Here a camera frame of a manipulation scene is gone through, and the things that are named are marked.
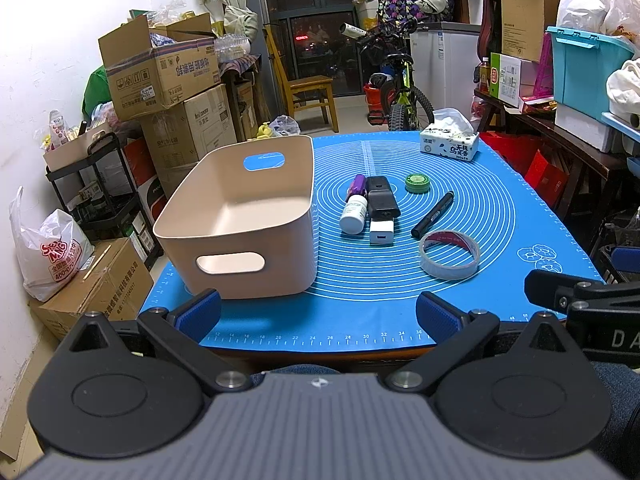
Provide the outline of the teal plastic storage tote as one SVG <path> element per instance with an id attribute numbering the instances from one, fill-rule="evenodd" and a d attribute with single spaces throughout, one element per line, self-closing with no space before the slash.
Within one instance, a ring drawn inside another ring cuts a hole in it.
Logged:
<path id="1" fill-rule="evenodd" d="M 548 26 L 552 40 L 553 95 L 555 101 L 595 120 L 608 110 L 605 84 L 637 53 L 634 44 L 620 36 Z"/>

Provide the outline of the green white carton box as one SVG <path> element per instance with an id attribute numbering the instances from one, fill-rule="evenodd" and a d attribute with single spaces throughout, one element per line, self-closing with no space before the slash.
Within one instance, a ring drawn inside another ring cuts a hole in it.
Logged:
<path id="1" fill-rule="evenodd" d="M 489 95 L 514 107 L 534 94 L 538 65 L 529 60 L 492 52 L 489 58 Z"/>

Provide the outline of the blue silicone baking mat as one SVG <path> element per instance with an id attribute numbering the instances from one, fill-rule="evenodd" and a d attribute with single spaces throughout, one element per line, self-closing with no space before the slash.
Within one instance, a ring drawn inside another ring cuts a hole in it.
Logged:
<path id="1" fill-rule="evenodd" d="M 486 309 L 504 322 L 526 322 L 535 307 L 524 281 L 541 269 L 592 280 L 587 254 L 536 192 L 498 154 L 481 145 L 472 162 L 423 154 L 414 132 L 356 133 L 311 139 L 318 268 L 297 295 L 224 300 L 221 318 L 204 337 L 210 348 L 302 353 L 352 353 L 426 346 L 416 300 L 432 292 L 455 306 Z M 357 174 L 382 176 L 400 209 L 394 244 L 371 245 L 338 225 Z M 425 174 L 430 192 L 405 189 Z M 441 281 L 420 267 L 411 229 L 448 191 L 452 206 L 437 222 L 480 245 L 480 268 L 463 281 Z"/>

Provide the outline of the floor cardboard box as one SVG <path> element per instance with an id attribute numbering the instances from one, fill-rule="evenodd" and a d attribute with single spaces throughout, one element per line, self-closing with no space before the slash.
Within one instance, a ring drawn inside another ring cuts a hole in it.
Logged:
<path id="1" fill-rule="evenodd" d="M 110 321 L 134 320 L 152 287 L 152 276 L 128 238 L 100 240 L 67 285 L 43 304 L 29 299 L 28 305 L 62 340 L 87 312 L 102 312 Z"/>

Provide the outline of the large stacked cardboard box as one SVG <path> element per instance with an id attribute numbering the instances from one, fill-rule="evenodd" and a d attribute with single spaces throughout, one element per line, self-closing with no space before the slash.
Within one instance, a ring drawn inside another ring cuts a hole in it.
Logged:
<path id="1" fill-rule="evenodd" d="M 236 142 L 224 84 L 143 116 L 140 124 L 167 198 L 204 156 Z"/>

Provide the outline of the black rectangular device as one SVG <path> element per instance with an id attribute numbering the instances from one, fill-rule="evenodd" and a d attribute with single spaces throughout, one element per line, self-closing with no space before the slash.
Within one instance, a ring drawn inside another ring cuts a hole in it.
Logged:
<path id="1" fill-rule="evenodd" d="M 372 220 L 394 220 L 400 216 L 395 195 L 386 177 L 367 177 L 367 201 Z"/>

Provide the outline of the green round ointment tin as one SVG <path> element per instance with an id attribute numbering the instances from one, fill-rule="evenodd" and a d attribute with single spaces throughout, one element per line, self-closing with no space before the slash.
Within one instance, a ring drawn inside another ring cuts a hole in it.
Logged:
<path id="1" fill-rule="evenodd" d="M 412 194 L 426 194 L 430 192 L 431 181 L 425 174 L 409 174 L 405 178 L 405 189 Z"/>

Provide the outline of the white pill bottle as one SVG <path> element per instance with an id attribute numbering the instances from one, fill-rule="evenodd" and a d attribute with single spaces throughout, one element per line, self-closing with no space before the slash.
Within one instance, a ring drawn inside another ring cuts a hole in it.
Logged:
<path id="1" fill-rule="evenodd" d="M 347 235 L 358 235 L 364 229 L 368 212 L 368 201 L 360 194 L 352 194 L 343 209 L 340 227 Z"/>

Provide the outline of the grey plastic bag on floor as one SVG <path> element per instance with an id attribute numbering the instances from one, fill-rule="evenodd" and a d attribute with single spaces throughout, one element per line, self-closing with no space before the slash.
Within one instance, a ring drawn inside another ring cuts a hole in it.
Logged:
<path id="1" fill-rule="evenodd" d="M 297 136 L 300 133 L 298 122 L 288 115 L 280 115 L 269 124 L 273 136 Z"/>

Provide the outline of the wooden chair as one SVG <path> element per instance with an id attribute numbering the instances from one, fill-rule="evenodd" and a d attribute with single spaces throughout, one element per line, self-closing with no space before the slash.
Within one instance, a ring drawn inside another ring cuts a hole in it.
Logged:
<path id="1" fill-rule="evenodd" d="M 269 59 L 276 74 L 288 116 L 294 118 L 297 112 L 318 108 L 321 110 L 324 123 L 331 125 L 334 132 L 339 132 L 340 125 L 337 120 L 333 95 L 333 79 L 322 75 L 300 79 L 288 78 L 270 25 L 264 26 L 264 36 Z"/>

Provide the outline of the black marker pen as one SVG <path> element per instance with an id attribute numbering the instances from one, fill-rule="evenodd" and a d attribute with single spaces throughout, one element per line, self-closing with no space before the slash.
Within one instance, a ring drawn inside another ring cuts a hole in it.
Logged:
<path id="1" fill-rule="evenodd" d="M 411 236 L 420 240 L 454 202 L 454 192 L 448 191 L 435 206 L 412 228 Z"/>

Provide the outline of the clear tape roll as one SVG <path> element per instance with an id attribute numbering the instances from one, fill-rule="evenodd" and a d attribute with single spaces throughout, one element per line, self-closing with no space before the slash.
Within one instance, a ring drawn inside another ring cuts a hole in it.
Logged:
<path id="1" fill-rule="evenodd" d="M 480 268 L 480 245 L 459 231 L 429 232 L 420 239 L 421 269 L 436 280 L 463 281 Z"/>

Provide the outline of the white usb charger plug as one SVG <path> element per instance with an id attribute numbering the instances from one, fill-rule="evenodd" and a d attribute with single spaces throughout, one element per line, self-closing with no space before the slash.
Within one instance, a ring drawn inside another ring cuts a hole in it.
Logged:
<path id="1" fill-rule="evenodd" d="M 395 238 L 394 220 L 371 220 L 369 226 L 369 235 L 371 245 L 393 245 Z"/>

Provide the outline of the black metal shelf rack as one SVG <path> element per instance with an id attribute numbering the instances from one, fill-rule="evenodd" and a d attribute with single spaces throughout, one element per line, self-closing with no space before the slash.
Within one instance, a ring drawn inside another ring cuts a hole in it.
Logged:
<path id="1" fill-rule="evenodd" d="M 162 254 L 153 224 L 167 203 L 142 136 L 88 134 L 44 155 L 62 209 L 89 240 L 127 237 L 148 268 Z"/>

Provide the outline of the white tissue pack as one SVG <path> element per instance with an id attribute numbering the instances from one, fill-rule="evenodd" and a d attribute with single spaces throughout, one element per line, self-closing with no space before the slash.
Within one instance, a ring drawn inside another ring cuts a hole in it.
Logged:
<path id="1" fill-rule="evenodd" d="M 480 135 L 455 108 L 434 111 L 434 122 L 420 132 L 420 151 L 462 162 L 472 162 Z"/>

